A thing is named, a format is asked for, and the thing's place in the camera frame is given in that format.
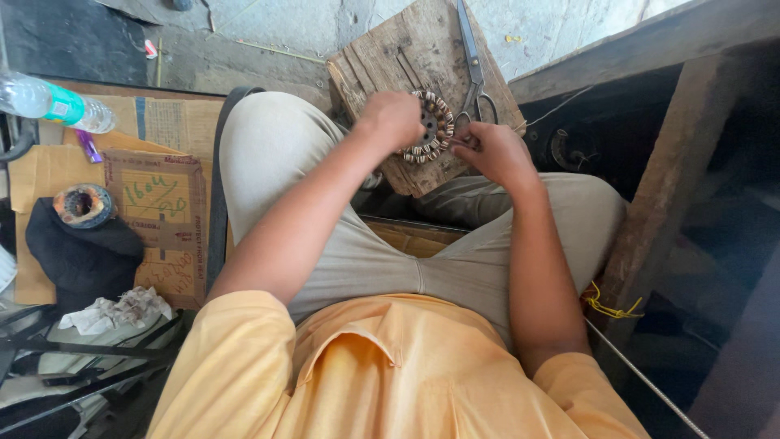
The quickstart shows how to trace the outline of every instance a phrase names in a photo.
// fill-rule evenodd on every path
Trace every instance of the man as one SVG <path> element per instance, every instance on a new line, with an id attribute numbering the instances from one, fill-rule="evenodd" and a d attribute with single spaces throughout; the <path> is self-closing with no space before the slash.
<path id="1" fill-rule="evenodd" d="M 424 132 L 419 108 L 378 93 L 346 137 L 290 95 L 234 108 L 220 162 L 236 250 L 148 437 L 648 437 L 590 356 L 577 301 L 620 197 L 540 177 L 508 127 L 471 123 L 460 135 L 480 151 L 452 152 L 500 188 L 445 185 L 423 208 L 514 209 L 433 258 L 397 252 L 349 200 Z"/>

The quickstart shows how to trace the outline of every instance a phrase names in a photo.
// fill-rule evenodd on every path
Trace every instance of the plastic bottle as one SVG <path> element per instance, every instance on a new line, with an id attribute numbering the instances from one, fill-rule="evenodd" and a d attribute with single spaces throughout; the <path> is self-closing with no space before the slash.
<path id="1" fill-rule="evenodd" d="M 0 73 L 0 110 L 96 134 L 116 125 L 114 112 L 103 102 L 17 72 Z"/>

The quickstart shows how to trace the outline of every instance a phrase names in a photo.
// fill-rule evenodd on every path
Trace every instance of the bottle label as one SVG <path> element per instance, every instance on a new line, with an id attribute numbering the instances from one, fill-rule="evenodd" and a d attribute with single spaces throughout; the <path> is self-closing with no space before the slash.
<path id="1" fill-rule="evenodd" d="M 44 115 L 44 119 L 62 125 L 74 125 L 84 116 L 84 100 L 77 93 L 66 90 L 58 85 L 49 84 L 51 91 L 51 108 Z"/>

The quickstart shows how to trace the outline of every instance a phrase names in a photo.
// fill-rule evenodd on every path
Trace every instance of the metal scissors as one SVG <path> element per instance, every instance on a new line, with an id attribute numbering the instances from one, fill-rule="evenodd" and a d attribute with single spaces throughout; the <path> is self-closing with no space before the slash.
<path id="1" fill-rule="evenodd" d="M 455 121 L 457 122 L 461 116 L 465 115 L 468 121 L 471 122 L 468 109 L 469 105 L 474 105 L 474 117 L 482 122 L 482 112 L 480 111 L 480 99 L 482 98 L 490 104 L 493 110 L 493 123 L 498 124 L 498 112 L 495 109 L 495 102 L 493 102 L 493 98 L 484 92 L 485 78 L 482 75 L 482 65 L 480 57 L 477 55 L 477 43 L 474 42 L 474 33 L 471 31 L 471 24 L 469 23 L 469 17 L 466 15 L 466 5 L 463 4 L 463 0 L 458 0 L 458 19 L 460 21 L 460 33 L 463 36 L 463 47 L 466 49 L 466 62 L 469 64 L 471 86 L 469 87 L 468 95 L 466 95 L 466 103 L 463 104 L 463 111 L 458 113 Z"/>

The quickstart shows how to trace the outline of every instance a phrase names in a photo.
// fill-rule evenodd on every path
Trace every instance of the orange shirt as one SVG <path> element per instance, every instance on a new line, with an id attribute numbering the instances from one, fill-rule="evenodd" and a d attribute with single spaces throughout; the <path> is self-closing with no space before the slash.
<path id="1" fill-rule="evenodd" d="M 419 294 L 331 305 L 296 330 L 263 291 L 206 305 L 149 438 L 649 436 L 588 355 L 534 380 L 484 318 Z"/>

